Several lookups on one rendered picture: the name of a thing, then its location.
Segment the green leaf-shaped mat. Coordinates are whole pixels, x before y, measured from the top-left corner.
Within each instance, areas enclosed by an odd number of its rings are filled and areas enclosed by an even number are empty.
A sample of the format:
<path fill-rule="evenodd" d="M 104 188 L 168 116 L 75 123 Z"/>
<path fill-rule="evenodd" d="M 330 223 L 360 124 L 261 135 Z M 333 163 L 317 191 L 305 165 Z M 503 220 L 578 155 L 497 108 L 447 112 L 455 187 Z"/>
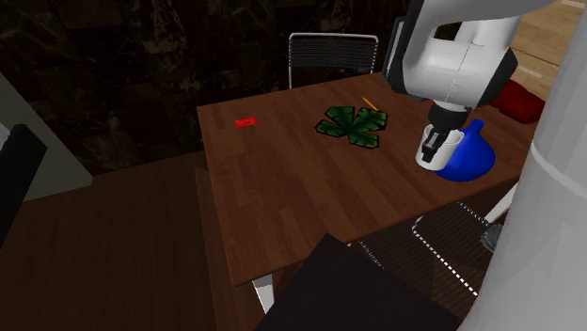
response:
<path fill-rule="evenodd" d="M 371 108 L 331 106 L 325 111 L 329 120 L 321 119 L 314 130 L 319 134 L 348 138 L 350 144 L 373 150 L 379 147 L 379 135 L 387 127 L 388 114 Z"/>

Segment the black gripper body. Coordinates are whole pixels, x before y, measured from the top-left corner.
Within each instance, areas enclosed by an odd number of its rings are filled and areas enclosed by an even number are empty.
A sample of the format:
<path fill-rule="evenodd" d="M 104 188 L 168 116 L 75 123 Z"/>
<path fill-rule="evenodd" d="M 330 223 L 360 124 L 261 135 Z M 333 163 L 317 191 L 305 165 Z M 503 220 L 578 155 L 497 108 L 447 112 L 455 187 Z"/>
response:
<path fill-rule="evenodd" d="M 455 111 L 433 102 L 428 114 L 428 120 L 435 132 L 448 133 L 452 130 L 460 129 L 466 123 L 471 111 L 470 107 L 461 107 L 458 111 Z"/>

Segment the blue flask-shaped vase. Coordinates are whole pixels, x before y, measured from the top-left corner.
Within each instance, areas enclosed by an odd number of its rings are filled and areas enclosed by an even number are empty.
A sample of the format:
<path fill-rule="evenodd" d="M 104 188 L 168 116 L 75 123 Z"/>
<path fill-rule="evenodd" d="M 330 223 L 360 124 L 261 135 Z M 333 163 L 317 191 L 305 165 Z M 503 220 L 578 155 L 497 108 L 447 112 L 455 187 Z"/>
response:
<path fill-rule="evenodd" d="M 448 181 L 473 181 L 487 174 L 496 163 L 496 153 L 482 137 L 484 122 L 474 119 L 467 128 L 451 159 L 436 174 Z"/>

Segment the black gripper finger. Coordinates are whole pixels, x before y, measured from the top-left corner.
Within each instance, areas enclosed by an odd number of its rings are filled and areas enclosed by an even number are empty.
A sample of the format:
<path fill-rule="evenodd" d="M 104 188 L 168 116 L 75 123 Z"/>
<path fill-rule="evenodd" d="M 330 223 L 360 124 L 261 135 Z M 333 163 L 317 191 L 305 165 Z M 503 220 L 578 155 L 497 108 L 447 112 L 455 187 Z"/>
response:
<path fill-rule="evenodd" d="M 423 160 L 423 162 L 430 163 L 433 160 L 439 148 L 442 146 L 442 144 L 443 133 L 431 131 L 424 139 L 424 142 L 421 144 L 421 159 Z"/>

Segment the dark robot stand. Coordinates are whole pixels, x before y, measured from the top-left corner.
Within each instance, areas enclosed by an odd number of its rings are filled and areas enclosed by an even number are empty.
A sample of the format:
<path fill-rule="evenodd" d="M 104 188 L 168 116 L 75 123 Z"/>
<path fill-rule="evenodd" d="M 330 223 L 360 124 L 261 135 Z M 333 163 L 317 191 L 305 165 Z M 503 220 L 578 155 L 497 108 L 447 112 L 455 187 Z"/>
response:
<path fill-rule="evenodd" d="M 460 324 L 327 233 L 254 331 L 456 331 Z"/>

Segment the red cushion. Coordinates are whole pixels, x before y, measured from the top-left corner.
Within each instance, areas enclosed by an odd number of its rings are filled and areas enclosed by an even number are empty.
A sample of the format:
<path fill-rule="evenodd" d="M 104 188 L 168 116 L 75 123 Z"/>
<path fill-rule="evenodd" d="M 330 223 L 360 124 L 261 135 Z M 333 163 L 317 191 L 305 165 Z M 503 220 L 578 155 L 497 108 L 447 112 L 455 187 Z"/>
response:
<path fill-rule="evenodd" d="M 545 104 L 544 100 L 513 80 L 509 80 L 498 98 L 490 103 L 506 117 L 523 124 L 537 122 Z"/>

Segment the brown wooden table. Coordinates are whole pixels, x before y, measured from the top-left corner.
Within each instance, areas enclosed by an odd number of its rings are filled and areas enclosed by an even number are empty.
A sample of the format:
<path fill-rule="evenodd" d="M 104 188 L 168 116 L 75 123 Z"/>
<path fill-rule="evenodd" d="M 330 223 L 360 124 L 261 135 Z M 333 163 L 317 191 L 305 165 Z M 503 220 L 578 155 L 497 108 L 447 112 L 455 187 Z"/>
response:
<path fill-rule="evenodd" d="M 389 116 L 368 150 L 314 130 L 333 105 L 368 99 Z M 478 180 L 445 181 L 417 165 L 428 102 L 361 75 L 201 106 L 198 119 L 230 282 L 250 284 L 263 308 L 277 271 L 305 259 L 327 233 L 349 243 L 516 179 L 534 126 L 493 107 L 473 112 L 497 161 Z M 237 128 L 234 121 L 255 117 Z"/>

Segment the white cup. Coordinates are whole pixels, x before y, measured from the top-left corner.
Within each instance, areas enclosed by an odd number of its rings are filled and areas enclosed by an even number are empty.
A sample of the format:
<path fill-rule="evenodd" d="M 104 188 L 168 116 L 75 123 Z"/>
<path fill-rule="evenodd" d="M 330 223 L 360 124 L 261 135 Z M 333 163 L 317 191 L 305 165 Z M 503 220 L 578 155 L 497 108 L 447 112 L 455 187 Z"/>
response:
<path fill-rule="evenodd" d="M 428 124 L 424 128 L 423 134 L 422 134 L 422 139 L 420 142 L 420 146 L 419 146 L 418 151 L 416 153 L 416 162 L 419 166 L 421 166 L 427 170 L 438 171 L 438 170 L 443 169 L 445 167 L 445 165 L 449 162 L 454 151 L 456 150 L 458 145 L 463 140 L 465 134 L 460 130 L 451 130 L 449 132 L 446 140 L 443 142 L 443 144 L 436 151 L 432 160 L 430 162 L 425 162 L 423 160 L 422 145 L 425 142 L 425 140 L 428 138 L 428 136 L 430 135 L 430 132 L 432 130 L 433 130 L 432 124 Z"/>

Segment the white-framed black slatted chair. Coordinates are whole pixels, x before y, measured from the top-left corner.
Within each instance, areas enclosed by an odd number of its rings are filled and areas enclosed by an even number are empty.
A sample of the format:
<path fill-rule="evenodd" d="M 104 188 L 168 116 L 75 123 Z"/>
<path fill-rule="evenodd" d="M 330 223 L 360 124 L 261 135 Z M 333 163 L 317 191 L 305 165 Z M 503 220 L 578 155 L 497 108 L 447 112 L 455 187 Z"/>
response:
<path fill-rule="evenodd" d="M 502 225 L 493 208 L 513 181 L 393 225 L 354 242 L 377 266 L 463 320 L 484 281 L 492 252 L 486 231 Z"/>
<path fill-rule="evenodd" d="M 288 38 L 288 85 L 293 68 L 340 68 L 373 73 L 379 38 L 375 35 L 294 32 Z"/>

